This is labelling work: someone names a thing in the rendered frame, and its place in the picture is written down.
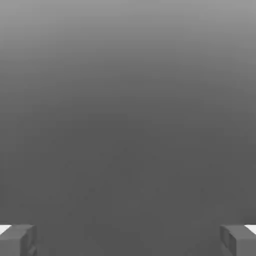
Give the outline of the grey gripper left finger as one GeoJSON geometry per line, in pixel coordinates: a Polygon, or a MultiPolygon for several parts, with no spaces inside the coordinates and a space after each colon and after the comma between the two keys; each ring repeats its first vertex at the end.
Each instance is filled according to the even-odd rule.
{"type": "Polygon", "coordinates": [[[38,256],[37,227],[0,224],[0,256],[38,256]]]}

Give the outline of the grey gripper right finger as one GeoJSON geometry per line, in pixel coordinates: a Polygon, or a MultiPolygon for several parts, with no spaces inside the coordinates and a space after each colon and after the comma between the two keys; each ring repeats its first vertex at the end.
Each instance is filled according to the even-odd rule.
{"type": "Polygon", "coordinates": [[[221,225],[222,256],[256,256],[256,224],[221,225]]]}

